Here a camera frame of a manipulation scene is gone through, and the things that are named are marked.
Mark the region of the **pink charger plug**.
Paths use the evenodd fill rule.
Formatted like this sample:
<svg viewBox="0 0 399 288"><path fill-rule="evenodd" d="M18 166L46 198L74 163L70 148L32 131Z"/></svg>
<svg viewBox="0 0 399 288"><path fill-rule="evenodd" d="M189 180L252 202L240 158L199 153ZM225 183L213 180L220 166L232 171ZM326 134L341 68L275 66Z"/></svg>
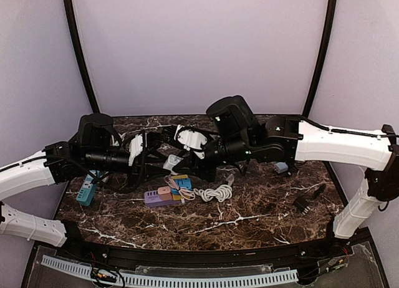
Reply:
<svg viewBox="0 0 399 288"><path fill-rule="evenodd" d="M169 201L173 199L171 188L169 186L159 187L157 193L162 201Z"/></svg>

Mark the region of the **white charger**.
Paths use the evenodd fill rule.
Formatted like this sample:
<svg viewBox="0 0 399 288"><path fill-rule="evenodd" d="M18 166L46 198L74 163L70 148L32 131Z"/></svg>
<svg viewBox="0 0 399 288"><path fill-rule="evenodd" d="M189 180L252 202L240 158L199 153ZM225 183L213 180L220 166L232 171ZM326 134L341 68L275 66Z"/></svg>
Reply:
<svg viewBox="0 0 399 288"><path fill-rule="evenodd" d="M163 164L163 169L170 171L172 175L177 175L173 168L183 160L182 157L170 154Z"/></svg>

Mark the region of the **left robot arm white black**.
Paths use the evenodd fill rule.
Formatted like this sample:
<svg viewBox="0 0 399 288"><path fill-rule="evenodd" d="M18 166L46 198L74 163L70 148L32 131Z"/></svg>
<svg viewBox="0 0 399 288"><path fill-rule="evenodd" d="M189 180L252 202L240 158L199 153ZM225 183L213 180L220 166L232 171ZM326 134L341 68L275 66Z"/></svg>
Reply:
<svg viewBox="0 0 399 288"><path fill-rule="evenodd" d="M158 152L164 133L142 131L122 139L113 118L92 113L80 118L77 133L69 140L1 168L1 200L41 186L61 184L85 175L102 183L111 173L128 176L129 193L138 185L160 175L161 168L150 167L166 157ZM21 212L1 202L1 234L19 236L63 247L82 240L77 224L66 220L44 219Z"/></svg>

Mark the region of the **purple power strip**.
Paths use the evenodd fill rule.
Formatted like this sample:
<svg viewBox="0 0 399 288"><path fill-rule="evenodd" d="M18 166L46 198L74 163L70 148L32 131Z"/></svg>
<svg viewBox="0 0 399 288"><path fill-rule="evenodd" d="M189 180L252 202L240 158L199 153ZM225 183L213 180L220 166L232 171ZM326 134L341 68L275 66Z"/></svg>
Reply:
<svg viewBox="0 0 399 288"><path fill-rule="evenodd" d="M158 194L157 190L146 191L144 202L149 208L181 204L181 200L174 200L171 193Z"/></svg>

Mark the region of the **yellow cube socket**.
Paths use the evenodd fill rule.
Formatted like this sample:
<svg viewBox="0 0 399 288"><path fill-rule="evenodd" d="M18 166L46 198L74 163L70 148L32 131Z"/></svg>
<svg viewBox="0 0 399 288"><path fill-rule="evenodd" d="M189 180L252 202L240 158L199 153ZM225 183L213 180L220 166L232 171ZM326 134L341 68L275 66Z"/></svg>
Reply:
<svg viewBox="0 0 399 288"><path fill-rule="evenodd" d="M182 199L187 199L189 200L190 198L190 193L191 191L188 191L183 188L179 188L178 185L174 182L174 179L180 179L180 178L189 178L188 175L175 175L175 176L170 176L170 179L172 180L171 184L171 193L172 195L179 195Z"/></svg>

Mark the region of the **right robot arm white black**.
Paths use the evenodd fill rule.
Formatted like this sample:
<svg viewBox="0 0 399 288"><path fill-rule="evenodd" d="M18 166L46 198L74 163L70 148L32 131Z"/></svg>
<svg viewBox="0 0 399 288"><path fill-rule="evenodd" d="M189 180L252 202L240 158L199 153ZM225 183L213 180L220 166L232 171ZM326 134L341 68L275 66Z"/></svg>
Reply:
<svg viewBox="0 0 399 288"><path fill-rule="evenodd" d="M300 115L280 115L260 123L240 95L222 98L206 111L215 132L181 125L166 136L186 150L173 171L214 180L220 165L241 161L330 161L364 167L355 196L329 224L329 236L351 238L383 203L398 197L398 135L389 125L381 130L352 130L318 124Z"/></svg>

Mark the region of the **blue adapter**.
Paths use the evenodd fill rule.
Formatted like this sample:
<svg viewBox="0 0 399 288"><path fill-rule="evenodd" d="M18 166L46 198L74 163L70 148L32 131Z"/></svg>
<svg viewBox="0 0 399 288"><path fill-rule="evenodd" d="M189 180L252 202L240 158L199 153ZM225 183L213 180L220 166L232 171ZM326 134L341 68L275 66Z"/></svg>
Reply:
<svg viewBox="0 0 399 288"><path fill-rule="evenodd" d="M188 191L193 190L191 180L189 178L174 179L174 182L178 185L179 188L183 188Z"/></svg>

